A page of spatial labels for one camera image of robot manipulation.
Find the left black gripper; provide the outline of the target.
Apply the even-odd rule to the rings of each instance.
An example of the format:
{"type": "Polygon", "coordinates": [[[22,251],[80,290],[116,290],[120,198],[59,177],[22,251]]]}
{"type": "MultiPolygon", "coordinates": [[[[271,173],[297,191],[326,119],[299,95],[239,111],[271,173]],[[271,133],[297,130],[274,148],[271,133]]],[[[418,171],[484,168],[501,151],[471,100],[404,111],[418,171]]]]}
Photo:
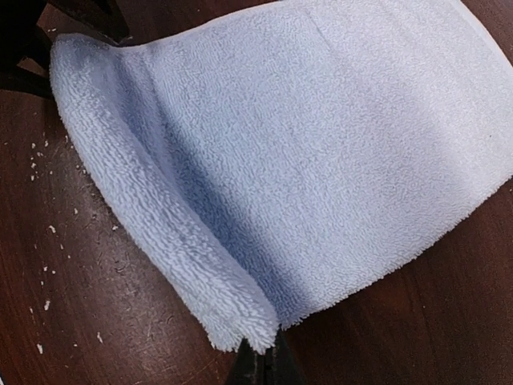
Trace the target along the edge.
{"type": "Polygon", "coordinates": [[[49,79],[19,66],[31,59],[43,70],[50,66],[51,40],[38,26],[50,4],[67,16],[121,43],[130,31],[117,2],[112,0],[49,0],[1,2],[1,89],[50,99],[49,79]]]}

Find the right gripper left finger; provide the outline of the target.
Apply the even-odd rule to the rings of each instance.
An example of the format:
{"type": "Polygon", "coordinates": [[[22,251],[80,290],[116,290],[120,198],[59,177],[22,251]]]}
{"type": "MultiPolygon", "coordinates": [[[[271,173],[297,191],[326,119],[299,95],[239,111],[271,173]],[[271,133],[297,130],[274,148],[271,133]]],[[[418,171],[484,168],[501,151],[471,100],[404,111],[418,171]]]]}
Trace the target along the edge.
{"type": "Polygon", "coordinates": [[[254,351],[243,339],[226,379],[226,385],[263,385],[265,356],[254,351]]]}

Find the light blue towel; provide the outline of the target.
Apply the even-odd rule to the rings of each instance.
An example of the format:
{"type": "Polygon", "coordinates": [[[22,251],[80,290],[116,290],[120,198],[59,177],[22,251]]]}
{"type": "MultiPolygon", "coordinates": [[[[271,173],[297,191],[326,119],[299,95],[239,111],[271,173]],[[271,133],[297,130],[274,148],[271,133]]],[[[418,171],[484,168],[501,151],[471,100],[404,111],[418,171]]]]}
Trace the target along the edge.
{"type": "Polygon", "coordinates": [[[59,115],[211,344],[258,352],[512,175],[512,66],[460,1],[278,1],[134,47],[62,34],[59,115]]]}

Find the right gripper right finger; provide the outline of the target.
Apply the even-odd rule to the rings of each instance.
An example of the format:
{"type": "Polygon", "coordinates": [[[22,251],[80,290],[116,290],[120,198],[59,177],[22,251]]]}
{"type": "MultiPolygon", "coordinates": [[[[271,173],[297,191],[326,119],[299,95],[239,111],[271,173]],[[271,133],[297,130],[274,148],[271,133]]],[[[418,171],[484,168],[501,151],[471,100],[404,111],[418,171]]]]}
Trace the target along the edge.
{"type": "Polygon", "coordinates": [[[264,373],[264,384],[266,385],[305,384],[282,330],[277,332],[274,346],[265,352],[264,373]]]}

